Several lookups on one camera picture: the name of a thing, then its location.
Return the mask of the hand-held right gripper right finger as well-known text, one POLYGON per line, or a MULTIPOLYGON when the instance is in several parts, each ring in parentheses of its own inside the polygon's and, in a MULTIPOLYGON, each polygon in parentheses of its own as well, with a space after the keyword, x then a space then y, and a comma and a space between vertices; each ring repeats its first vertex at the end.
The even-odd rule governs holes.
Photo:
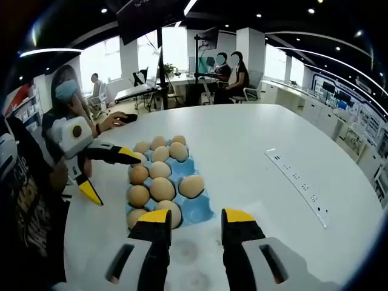
POLYGON ((340 290, 307 269, 305 259, 266 237, 255 218, 237 209, 221 212, 223 263, 230 290, 340 290))

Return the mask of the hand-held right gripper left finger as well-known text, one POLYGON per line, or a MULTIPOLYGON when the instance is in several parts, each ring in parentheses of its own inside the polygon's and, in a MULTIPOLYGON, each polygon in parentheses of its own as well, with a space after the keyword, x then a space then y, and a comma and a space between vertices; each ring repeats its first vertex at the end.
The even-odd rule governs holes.
POLYGON ((101 220, 68 224, 67 281, 53 290, 164 290, 170 264, 171 212, 147 212, 131 231, 106 230, 101 220))

